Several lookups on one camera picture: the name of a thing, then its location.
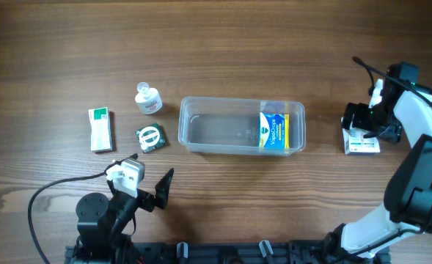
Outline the white round bottle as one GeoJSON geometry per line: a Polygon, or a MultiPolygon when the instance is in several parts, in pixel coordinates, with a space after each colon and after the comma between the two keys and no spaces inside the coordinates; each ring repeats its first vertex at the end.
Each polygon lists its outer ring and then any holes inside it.
{"type": "Polygon", "coordinates": [[[136,89],[135,102],[143,114],[154,114],[162,108],[163,102],[156,88],[150,87],[147,82],[140,82],[136,89]]]}

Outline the clear plastic container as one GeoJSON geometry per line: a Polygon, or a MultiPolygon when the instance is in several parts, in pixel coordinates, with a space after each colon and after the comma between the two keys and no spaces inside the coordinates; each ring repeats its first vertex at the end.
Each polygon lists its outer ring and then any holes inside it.
{"type": "Polygon", "coordinates": [[[296,101],[185,97],[180,105],[178,141],[192,152],[289,156],[305,148],[306,135],[296,101]],[[288,149],[259,148],[260,112],[290,115],[288,149]]]}

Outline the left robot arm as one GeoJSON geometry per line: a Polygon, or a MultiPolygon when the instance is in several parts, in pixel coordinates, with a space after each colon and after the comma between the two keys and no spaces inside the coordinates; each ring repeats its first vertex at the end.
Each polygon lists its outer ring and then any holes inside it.
{"type": "Polygon", "coordinates": [[[173,174],[170,169],[161,178],[154,194],[139,189],[138,196],[132,197],[109,184],[111,199],[98,192],[82,197],[76,206],[79,236],[76,245],[67,249],[65,262],[143,263],[143,255],[123,230],[130,221],[136,224],[138,209],[151,213],[167,206],[173,174]]]}

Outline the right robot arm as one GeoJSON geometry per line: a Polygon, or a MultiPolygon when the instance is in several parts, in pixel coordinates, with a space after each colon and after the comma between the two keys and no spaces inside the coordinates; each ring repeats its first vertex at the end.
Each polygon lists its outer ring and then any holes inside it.
{"type": "Polygon", "coordinates": [[[405,238],[432,233],[432,89],[418,83],[419,68],[408,62],[379,75],[368,90],[370,102],[349,103],[341,125],[390,142],[405,135],[411,150],[388,182],[383,202],[321,241],[324,263],[372,260],[405,238]]]}

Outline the dark green round tin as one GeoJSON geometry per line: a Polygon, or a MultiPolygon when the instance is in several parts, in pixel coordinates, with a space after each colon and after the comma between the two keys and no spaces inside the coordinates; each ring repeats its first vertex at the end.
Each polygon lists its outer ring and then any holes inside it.
{"type": "Polygon", "coordinates": [[[143,153],[149,153],[166,146],[167,139],[158,123],[136,130],[136,136],[143,153]]]}

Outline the white green medicine box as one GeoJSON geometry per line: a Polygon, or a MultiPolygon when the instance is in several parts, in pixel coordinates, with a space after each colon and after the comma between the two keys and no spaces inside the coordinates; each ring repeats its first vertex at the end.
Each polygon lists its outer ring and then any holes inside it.
{"type": "Polygon", "coordinates": [[[94,153],[111,151],[113,144],[109,109],[107,107],[90,109],[88,115],[91,126],[91,151],[94,153]]]}

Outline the blue VapoDrops packet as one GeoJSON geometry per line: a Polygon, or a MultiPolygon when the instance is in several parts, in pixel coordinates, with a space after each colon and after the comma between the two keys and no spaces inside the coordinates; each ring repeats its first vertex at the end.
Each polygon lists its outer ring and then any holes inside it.
{"type": "Polygon", "coordinates": [[[261,149],[288,149],[290,115],[289,114],[270,114],[260,112],[259,116],[259,141],[261,149]]]}

